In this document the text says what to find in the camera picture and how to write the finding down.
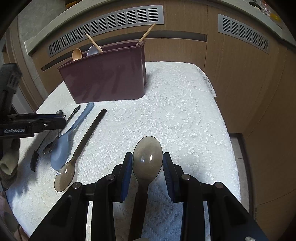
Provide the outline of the gloved left hand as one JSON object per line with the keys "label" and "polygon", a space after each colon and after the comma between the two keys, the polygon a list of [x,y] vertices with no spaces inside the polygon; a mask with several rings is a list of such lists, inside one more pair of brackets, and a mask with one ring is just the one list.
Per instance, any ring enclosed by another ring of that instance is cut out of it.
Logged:
{"label": "gloved left hand", "polygon": [[6,191],[15,182],[20,157],[20,139],[1,140],[1,189]]}

